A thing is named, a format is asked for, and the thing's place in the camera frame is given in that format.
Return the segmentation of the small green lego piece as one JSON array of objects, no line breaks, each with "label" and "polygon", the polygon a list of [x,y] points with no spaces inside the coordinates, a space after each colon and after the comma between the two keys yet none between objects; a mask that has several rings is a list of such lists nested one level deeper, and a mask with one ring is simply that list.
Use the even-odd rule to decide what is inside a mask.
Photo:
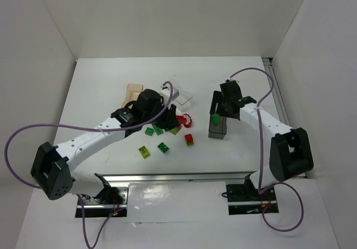
[{"label": "small green lego piece", "polygon": [[218,114],[212,114],[211,120],[214,126],[218,126],[220,123],[220,116]]}]

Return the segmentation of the lime printed lego brick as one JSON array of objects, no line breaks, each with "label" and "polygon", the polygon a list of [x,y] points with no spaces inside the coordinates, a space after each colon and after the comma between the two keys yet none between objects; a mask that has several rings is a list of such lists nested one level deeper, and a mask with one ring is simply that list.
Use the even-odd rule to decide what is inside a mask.
[{"label": "lime printed lego brick", "polygon": [[150,157],[151,155],[145,146],[140,147],[138,150],[144,159]]}]

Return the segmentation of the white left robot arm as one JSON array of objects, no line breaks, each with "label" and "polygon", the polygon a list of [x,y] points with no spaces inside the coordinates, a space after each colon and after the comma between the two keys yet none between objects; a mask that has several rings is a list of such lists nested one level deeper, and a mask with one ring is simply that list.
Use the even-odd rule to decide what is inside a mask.
[{"label": "white left robot arm", "polygon": [[50,200],[69,193],[104,198],[111,191],[104,176],[94,171],[79,174],[75,169],[92,155],[145,125],[153,123],[163,130],[179,126],[176,106],[171,103],[178,96],[176,88],[164,87],[160,92],[145,89],[136,100],[114,111],[93,131],[57,145],[43,143],[37,150],[31,176]]}]

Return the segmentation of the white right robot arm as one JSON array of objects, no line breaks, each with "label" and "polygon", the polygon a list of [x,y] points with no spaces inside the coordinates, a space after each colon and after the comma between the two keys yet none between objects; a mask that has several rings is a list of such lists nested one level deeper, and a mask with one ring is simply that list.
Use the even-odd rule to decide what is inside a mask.
[{"label": "white right robot arm", "polygon": [[220,90],[213,92],[208,137],[224,139],[228,118],[244,122],[258,131],[261,150],[264,149],[265,141],[270,143],[268,164],[260,164],[258,171],[245,178],[247,188],[261,193],[271,185],[313,169],[307,132],[277,120],[251,96],[244,97],[234,80],[227,80],[220,85]]}]

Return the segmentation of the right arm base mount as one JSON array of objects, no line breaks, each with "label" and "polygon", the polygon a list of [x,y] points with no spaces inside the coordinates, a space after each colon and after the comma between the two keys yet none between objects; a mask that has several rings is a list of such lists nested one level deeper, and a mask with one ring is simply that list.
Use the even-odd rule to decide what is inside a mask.
[{"label": "right arm base mount", "polygon": [[259,195],[257,190],[248,190],[243,184],[227,184],[221,196],[228,202],[230,216],[261,214],[264,209],[266,213],[279,213],[274,189]]}]

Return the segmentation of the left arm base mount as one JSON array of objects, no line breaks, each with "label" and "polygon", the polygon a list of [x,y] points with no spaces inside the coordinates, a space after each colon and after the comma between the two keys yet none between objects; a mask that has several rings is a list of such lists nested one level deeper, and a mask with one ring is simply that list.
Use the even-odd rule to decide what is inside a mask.
[{"label": "left arm base mount", "polygon": [[114,218],[127,216],[129,184],[113,184],[95,197],[81,195],[86,218]]}]

